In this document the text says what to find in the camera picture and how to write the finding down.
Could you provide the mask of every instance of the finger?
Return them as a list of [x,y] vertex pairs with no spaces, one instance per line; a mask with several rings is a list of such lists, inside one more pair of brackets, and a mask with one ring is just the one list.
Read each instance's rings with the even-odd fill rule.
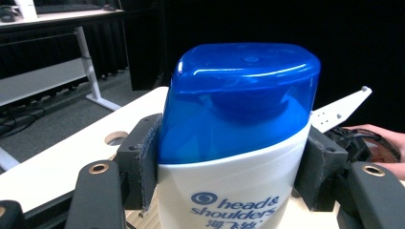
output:
[[405,163],[375,163],[390,170],[398,179],[405,180]]

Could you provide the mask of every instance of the desk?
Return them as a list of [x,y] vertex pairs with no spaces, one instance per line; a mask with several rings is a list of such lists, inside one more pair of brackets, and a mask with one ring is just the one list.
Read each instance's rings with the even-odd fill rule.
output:
[[[112,111],[117,110],[120,108],[117,104],[110,102],[106,99],[104,99],[101,96],[98,84],[97,84],[97,79],[96,79],[96,74],[95,70],[93,67],[93,62],[92,62],[92,57],[90,56],[87,43],[86,43],[86,38],[84,36],[83,32],[83,25],[89,25],[93,23],[100,23],[106,20],[113,20],[113,19],[119,19],[123,18],[125,16],[130,15],[131,12],[126,12],[122,10],[117,10],[117,11],[105,11],[105,10],[87,10],[87,11],[77,11],[77,12],[64,12],[64,13],[50,13],[50,14],[38,14],[37,19],[32,19],[32,20],[24,20],[21,16],[16,17],[15,22],[11,23],[2,23],[0,22],[0,37],[5,38],[5,37],[13,37],[17,35],[24,35],[27,33],[31,32],[38,32],[38,31],[48,31],[48,30],[54,30],[54,29],[59,29],[59,28],[69,28],[69,29],[75,29],[75,35],[77,37],[77,41],[79,44],[79,48],[81,51],[81,62],[84,68],[84,73],[87,75],[89,79],[89,84],[91,87],[91,94],[87,94],[86,98],[89,100],[106,107],[107,109],[110,109]],[[70,77],[70,79],[63,79],[61,80],[60,83],[66,83],[65,80],[71,80],[74,81],[81,75],[73,75],[73,76],[67,76]],[[12,77],[9,77],[3,81],[0,81],[1,85],[0,89],[3,87],[2,92],[7,92],[8,90],[15,90],[15,87],[13,87],[13,84],[16,83],[21,83],[22,80],[26,80],[27,77],[24,77],[22,79],[15,78],[15,80]],[[11,103],[15,100],[21,99],[22,96],[28,96],[28,95],[33,95],[36,93],[40,93],[41,90],[45,91],[49,89],[51,86],[46,86],[46,87],[40,87],[40,88],[33,88],[33,89],[28,89],[27,92],[23,92],[24,95],[15,95],[14,97],[9,97],[5,96],[6,101],[0,101],[0,105],[5,105],[4,103]],[[0,158],[1,158],[1,167],[4,170],[9,170],[9,168],[12,168],[16,164],[18,164],[18,161],[16,161],[12,156],[10,156],[6,151],[0,148]]]
[[84,36],[82,26],[97,22],[99,23],[106,20],[119,19],[129,14],[129,12],[122,10],[88,10],[78,12],[38,14],[38,18],[33,20],[24,20],[22,17],[17,16],[15,22],[0,22],[0,37],[13,37],[36,31],[48,31],[60,28],[75,29],[75,35],[77,37],[82,55],[81,59],[84,71],[89,79],[92,91],[92,93],[88,94],[86,97],[101,106],[115,111],[119,108],[119,106],[101,97],[96,81],[96,74],[93,68],[92,57],[90,56],[87,48],[86,38]]
[[[115,155],[119,146],[107,145],[106,141],[113,135],[129,134],[143,117],[162,113],[166,94],[166,87],[157,88],[10,169],[0,176],[0,199],[15,199],[27,212],[72,191],[83,166]],[[333,213],[312,213],[301,199],[291,198],[279,229],[338,228],[337,208]],[[160,229],[156,197],[143,219],[138,211],[126,215],[138,229]]]

